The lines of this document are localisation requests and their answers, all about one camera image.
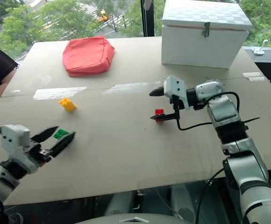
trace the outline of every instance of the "white box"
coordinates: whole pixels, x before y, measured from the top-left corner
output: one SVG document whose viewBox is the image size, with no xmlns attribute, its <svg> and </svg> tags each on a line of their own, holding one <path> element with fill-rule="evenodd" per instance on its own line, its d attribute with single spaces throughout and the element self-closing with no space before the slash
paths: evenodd
<svg viewBox="0 0 271 224">
<path fill-rule="evenodd" d="M 238 4 L 198 0 L 166 0 L 162 24 L 162 63 L 216 68 L 231 66 L 252 28 Z"/>
</svg>

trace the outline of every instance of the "window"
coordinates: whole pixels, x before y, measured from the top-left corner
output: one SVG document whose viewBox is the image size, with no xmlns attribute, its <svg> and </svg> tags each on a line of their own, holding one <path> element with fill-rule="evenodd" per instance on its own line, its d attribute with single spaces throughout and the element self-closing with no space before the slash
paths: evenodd
<svg viewBox="0 0 271 224">
<path fill-rule="evenodd" d="M 210 0 L 217 2 L 228 2 L 239 4 L 242 10 L 250 19 L 253 28 L 246 39 L 244 46 L 261 46 L 264 39 L 269 43 L 266 47 L 271 47 L 271 0 Z M 161 35 L 160 11 L 163 12 L 164 0 L 154 0 L 155 7 L 155 35 Z"/>
<path fill-rule="evenodd" d="M 13 59 L 35 42 L 143 36 L 140 0 L 0 0 L 0 49 Z"/>
</svg>

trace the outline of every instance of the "table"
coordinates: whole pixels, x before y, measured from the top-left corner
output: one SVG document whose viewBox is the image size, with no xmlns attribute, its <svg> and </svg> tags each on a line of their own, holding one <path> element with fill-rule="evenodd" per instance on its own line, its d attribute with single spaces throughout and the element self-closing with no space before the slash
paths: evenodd
<svg viewBox="0 0 271 224">
<path fill-rule="evenodd" d="M 248 124 L 247 132 L 271 169 L 271 84 L 251 82 L 242 75 L 259 72 L 244 49 L 226 70 L 161 64 L 161 37 L 109 42 L 115 47 L 109 71 L 90 77 L 67 75 L 62 64 L 67 41 L 36 43 L 30 50 L 0 99 L 0 126 L 22 124 L 36 134 L 58 125 L 76 131 L 76 137 L 58 157 L 24 177 L 6 204 L 97 196 L 211 177 L 225 158 L 212 126 L 181 132 L 175 121 L 150 120 L 155 108 L 173 111 L 168 98 L 149 96 L 168 75 L 184 79 L 189 88 L 218 78 L 227 90 L 237 92 L 242 120 L 262 116 Z M 77 105 L 72 113 L 58 104 L 60 92 L 35 94 L 39 89 L 69 87 L 82 87 L 70 97 Z M 182 127 L 207 121 L 206 110 L 181 112 Z M 0 162 L 6 158 L 0 147 Z"/>
</svg>

